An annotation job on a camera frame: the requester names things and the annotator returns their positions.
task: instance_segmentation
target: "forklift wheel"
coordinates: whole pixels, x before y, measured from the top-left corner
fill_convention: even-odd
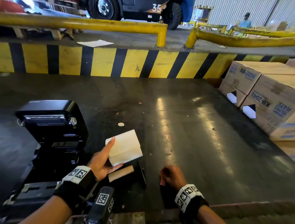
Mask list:
[[[89,0],[88,13],[93,19],[118,20],[119,3],[117,0]]]
[[[168,24],[168,30],[175,30],[181,22],[181,7],[176,2],[169,2],[163,16],[164,23]]]

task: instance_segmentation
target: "corrugated metal wall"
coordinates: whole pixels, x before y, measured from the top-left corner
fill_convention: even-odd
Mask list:
[[[272,20],[287,21],[288,27],[295,26],[295,1],[280,0],[271,16]]]
[[[250,12],[252,25],[264,25],[276,0],[196,0],[195,6],[214,6],[208,23],[227,25]]]

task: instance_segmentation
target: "person in blue shirt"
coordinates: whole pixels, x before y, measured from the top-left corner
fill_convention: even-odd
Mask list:
[[[248,29],[252,27],[251,20],[249,20],[249,16],[250,16],[250,13],[247,12],[244,16],[244,20],[241,21],[239,27],[248,28]]]

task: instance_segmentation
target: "person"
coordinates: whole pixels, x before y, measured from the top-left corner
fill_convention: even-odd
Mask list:
[[[239,27],[243,27],[243,28],[248,28],[248,29],[250,29],[250,28],[252,27],[252,25],[251,25],[251,20],[249,20],[249,17],[250,17],[250,13],[247,12],[247,13],[245,14],[245,16],[244,16],[244,20],[242,20],[242,21],[240,22]]]
[[[115,137],[100,151],[93,155],[88,163],[98,181],[104,179],[109,173],[119,169],[122,164],[114,167],[106,166],[109,152],[115,144]],[[161,170],[164,180],[175,190],[186,185],[186,180],[180,168],[177,166],[166,166]],[[65,224],[72,215],[68,204],[59,196],[52,196],[43,206],[29,215],[20,224]],[[202,205],[195,211],[194,218],[201,224],[224,224],[225,222],[208,206]]]

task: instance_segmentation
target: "black table surface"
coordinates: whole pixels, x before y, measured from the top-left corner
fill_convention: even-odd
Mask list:
[[[14,112],[43,99],[77,102],[88,156],[106,138],[135,129],[147,187],[125,183],[115,212],[163,209],[159,172],[166,164],[180,166],[209,204],[295,199],[295,163],[203,79],[10,74],[0,77],[1,202],[37,145]]]

